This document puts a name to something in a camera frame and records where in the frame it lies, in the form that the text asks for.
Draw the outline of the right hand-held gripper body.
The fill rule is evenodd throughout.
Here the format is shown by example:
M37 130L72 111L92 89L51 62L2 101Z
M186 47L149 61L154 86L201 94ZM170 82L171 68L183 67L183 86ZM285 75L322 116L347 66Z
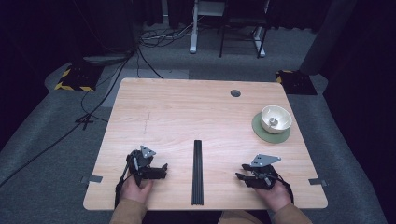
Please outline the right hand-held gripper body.
M278 179L273 163L281 161L280 157L258 154L249 165L252 177L249 186L255 189L271 189Z

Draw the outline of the green round coaster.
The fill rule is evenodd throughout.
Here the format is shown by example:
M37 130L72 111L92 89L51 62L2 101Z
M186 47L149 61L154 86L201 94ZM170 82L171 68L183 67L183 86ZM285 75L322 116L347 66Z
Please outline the green round coaster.
M272 143L272 144L280 144L285 142L290 136L290 129L287 129L283 133L268 133L264 130L261 124L261 114L258 113L254 116L251 121L251 126L253 132L260 137L260 139Z

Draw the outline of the white bowl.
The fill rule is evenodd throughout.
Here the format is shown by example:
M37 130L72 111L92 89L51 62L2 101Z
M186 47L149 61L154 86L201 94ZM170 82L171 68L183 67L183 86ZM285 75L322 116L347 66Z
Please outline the white bowl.
M292 124L290 113L278 105L268 105L261 112L261 125L271 134L285 132Z

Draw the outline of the grey tape piece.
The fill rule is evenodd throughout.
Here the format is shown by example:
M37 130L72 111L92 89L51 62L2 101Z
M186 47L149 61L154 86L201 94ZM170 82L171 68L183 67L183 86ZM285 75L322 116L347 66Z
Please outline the grey tape piece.
M101 183L103 180L102 176L98 176L98 175L90 175L90 176L83 176L80 179L80 183L84 183L84 184L89 184L91 182L94 183Z
M310 178L308 179L310 185L321 185L322 187L327 187L328 184L324 179L320 178Z

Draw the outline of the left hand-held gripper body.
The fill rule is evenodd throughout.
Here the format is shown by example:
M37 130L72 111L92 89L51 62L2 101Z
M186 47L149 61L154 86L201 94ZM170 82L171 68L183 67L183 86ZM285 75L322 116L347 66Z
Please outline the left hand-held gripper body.
M155 155L155 151L141 146L127 156L129 173L134 177L137 186L141 184L143 179L151 179L153 177L154 169L150 165Z

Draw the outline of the person's left hand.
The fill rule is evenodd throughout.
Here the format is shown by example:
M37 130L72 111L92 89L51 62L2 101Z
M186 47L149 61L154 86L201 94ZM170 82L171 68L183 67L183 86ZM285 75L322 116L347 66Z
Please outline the person's left hand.
M140 187L136 184L134 176L130 175L122 185L120 198L122 200L128 199L139 203L145 203L149 198L153 184L154 182L149 180Z

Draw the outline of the white desk frame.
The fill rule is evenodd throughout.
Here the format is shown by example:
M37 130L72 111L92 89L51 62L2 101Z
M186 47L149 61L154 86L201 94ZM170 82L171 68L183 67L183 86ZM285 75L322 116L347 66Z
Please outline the white desk frame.
M215 2L210 0L194 0L192 10L192 31L191 31L191 43L190 53L194 54L197 52L197 41L198 41L198 20L203 16L221 17L225 8L224 2ZM260 57L266 55L264 48L261 46L260 40L262 37L262 28L258 27L252 32L252 41L255 44L255 48Z

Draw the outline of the black yellow-striped stand base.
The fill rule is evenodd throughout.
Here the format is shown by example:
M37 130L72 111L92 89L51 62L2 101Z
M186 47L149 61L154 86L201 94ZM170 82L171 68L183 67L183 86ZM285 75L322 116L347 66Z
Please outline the black yellow-striped stand base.
M279 70L276 81L282 85L286 94L317 95L317 91L308 75L299 70Z
M76 67L69 65L56 84L55 90L96 91L96 84L103 70L103 66L85 65Z

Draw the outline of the person's legs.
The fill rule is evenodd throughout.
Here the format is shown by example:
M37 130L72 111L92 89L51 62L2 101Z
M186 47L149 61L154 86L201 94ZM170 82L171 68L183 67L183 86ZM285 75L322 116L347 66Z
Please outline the person's legs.
M263 224L250 213L242 210L223 211L218 224Z

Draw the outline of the black metal chair frame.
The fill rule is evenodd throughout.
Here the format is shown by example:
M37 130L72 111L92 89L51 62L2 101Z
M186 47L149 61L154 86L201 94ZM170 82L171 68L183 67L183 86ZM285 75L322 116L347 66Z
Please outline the black metal chair frame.
M263 43L270 28L267 17L269 0L225 0L221 18L221 41L219 56L222 56L227 28L253 27L250 33L257 51L257 57L265 56Z

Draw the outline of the person's right hand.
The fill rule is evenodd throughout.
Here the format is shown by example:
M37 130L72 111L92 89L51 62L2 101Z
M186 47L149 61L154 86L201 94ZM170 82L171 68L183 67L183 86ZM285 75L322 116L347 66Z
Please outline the person's right hand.
M267 207L275 213L291 204L291 198L286 187L279 181L276 181L271 189L255 189L255 192L262 198Z

